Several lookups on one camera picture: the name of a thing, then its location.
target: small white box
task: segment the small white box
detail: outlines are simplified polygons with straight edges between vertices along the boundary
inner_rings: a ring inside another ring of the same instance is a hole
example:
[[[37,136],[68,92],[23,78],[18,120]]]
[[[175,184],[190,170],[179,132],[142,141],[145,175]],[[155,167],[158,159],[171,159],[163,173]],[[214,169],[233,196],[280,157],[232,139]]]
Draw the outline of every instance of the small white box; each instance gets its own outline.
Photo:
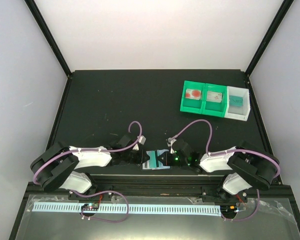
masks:
[[[230,104],[230,96],[242,98],[242,105],[235,106]],[[250,113],[250,96],[249,89],[227,86],[227,107],[224,117],[227,119],[236,119],[247,121]]]
[[[185,90],[185,98],[186,99],[194,99],[200,100],[201,99],[201,91],[197,89],[186,89]]]

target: purple cable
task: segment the purple cable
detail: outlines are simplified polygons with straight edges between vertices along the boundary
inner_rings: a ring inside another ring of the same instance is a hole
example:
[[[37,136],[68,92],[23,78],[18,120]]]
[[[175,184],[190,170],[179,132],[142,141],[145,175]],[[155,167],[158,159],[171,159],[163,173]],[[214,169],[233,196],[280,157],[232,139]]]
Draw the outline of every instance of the purple cable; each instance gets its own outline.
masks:
[[[212,138],[212,131],[213,130],[212,130],[211,123],[208,120],[205,120],[205,119],[198,119],[198,120],[194,120],[193,122],[190,122],[177,135],[171,137],[170,141],[173,140],[173,139],[176,139],[177,137],[179,137],[179,135],[182,134],[188,127],[190,127],[192,124],[195,124],[195,123],[198,123],[198,122],[205,122],[205,123],[207,123],[209,125],[209,128],[210,128],[210,135],[209,135],[208,142],[206,143],[206,146],[205,146],[205,152],[208,155],[210,155],[210,156],[224,155],[225,151],[215,152],[215,153],[208,151],[209,145],[210,145],[210,141],[211,141],[211,138]],[[271,157],[268,157],[267,155],[264,155],[264,154],[262,154],[260,152],[252,151],[252,150],[246,150],[246,149],[232,149],[232,150],[227,150],[226,152],[227,153],[248,153],[248,154],[253,154],[253,155],[262,157],[262,158],[270,161],[273,165],[275,165],[275,167],[276,167],[276,174],[274,175],[273,178],[276,178],[277,176],[280,175],[281,168],[280,168],[279,164],[275,160],[273,160]]]
[[[136,140],[134,141],[134,143],[132,143],[131,145],[126,146],[126,147],[121,148],[121,149],[114,149],[114,150],[106,150],[106,149],[98,149],[98,148],[97,148],[97,149],[96,149],[96,148],[82,148],[81,151],[82,151],[82,152],[99,152],[99,151],[100,151],[100,152],[107,152],[107,153],[117,153],[117,152],[122,152],[122,151],[125,151],[125,150],[127,150],[127,149],[133,147],[134,145],[136,145],[136,144],[139,142],[139,139],[141,138],[141,135],[142,135],[142,126],[141,126],[140,122],[138,122],[138,121],[133,121],[133,122],[130,123],[130,125],[129,125],[129,127],[128,127],[128,132],[130,133],[130,128],[131,128],[131,126],[132,126],[133,124],[138,124],[139,129],[140,129],[140,132],[139,132],[139,136],[137,137],[137,139],[136,139]],[[41,171],[42,171],[43,169],[45,169],[45,168],[46,168],[49,164],[51,164],[53,161],[55,161],[55,160],[57,160],[57,159],[59,159],[59,158],[65,156],[65,155],[72,154],[72,153],[77,153],[77,152],[79,152],[78,149],[70,150],[70,151],[65,151],[65,152],[62,152],[62,153],[60,153],[59,155],[57,155],[57,156],[51,158],[49,161],[47,161],[45,164],[43,164],[43,165],[35,172],[35,174],[33,175],[33,179],[32,179],[33,183],[34,183],[34,184],[37,184],[37,185],[39,184],[39,182],[37,181],[37,177],[38,177],[39,173],[41,173]]]
[[[99,218],[99,217],[93,217],[93,216],[91,216],[90,219],[99,220],[99,221],[106,222],[106,223],[111,223],[111,224],[118,224],[118,223],[121,223],[124,220],[126,220],[128,218],[128,216],[129,216],[129,203],[128,203],[128,200],[120,192],[108,190],[108,191],[100,191],[100,192],[97,192],[97,193],[91,194],[91,195],[83,195],[83,194],[81,194],[81,193],[79,193],[77,191],[73,191],[73,192],[75,194],[77,194],[78,196],[82,197],[82,198],[92,198],[92,197],[95,197],[95,196],[98,196],[98,195],[112,193],[112,194],[117,194],[117,195],[119,195],[120,197],[122,197],[124,199],[124,201],[126,203],[126,213],[125,213],[124,217],[121,218],[120,220],[107,220],[107,219],[103,219],[103,218]],[[84,209],[82,209],[82,211],[81,211],[81,216],[83,218],[85,217],[84,216]]]
[[[228,220],[228,221],[232,221],[232,222],[242,222],[242,221],[246,221],[251,219],[254,215],[256,215],[256,213],[258,212],[259,209],[259,204],[260,204],[260,194],[259,194],[259,190],[256,190],[256,194],[257,194],[257,201],[256,201],[256,206],[255,206],[255,210],[253,211],[253,213],[251,213],[250,216],[247,216],[245,218],[241,218],[241,219],[230,219],[230,218],[226,218],[222,213],[221,213],[221,217],[224,220]]]
[[[173,136],[170,138],[170,141],[173,140],[173,139],[176,139],[177,137],[179,137],[180,134],[182,134],[187,128],[189,128],[192,124],[195,124],[195,123],[198,123],[198,122],[205,122],[209,125],[209,128],[210,128],[210,135],[209,135],[209,139],[208,139],[208,142],[206,143],[206,146],[205,146],[205,152],[208,153],[208,148],[209,148],[209,145],[210,145],[210,141],[211,141],[211,138],[212,138],[212,126],[211,126],[211,123],[208,121],[208,120],[205,120],[205,119],[198,119],[198,120],[194,120],[193,122],[190,122],[187,126],[185,126],[177,135]]]
[[[261,158],[264,158],[264,159],[267,159],[270,163],[272,163],[273,165],[275,165],[276,167],[276,174],[274,175],[273,178],[276,178],[277,176],[280,175],[280,172],[281,172],[281,168],[279,166],[279,164],[273,160],[271,157],[268,157],[267,155],[264,155],[260,152],[257,152],[257,151],[252,151],[252,150],[247,150],[247,149],[232,149],[232,150],[227,150],[226,152],[225,151],[222,151],[222,152],[210,152],[210,156],[218,156],[218,155],[224,155],[225,153],[248,153],[248,154],[253,154],[253,155],[256,155],[256,156],[259,156]]]

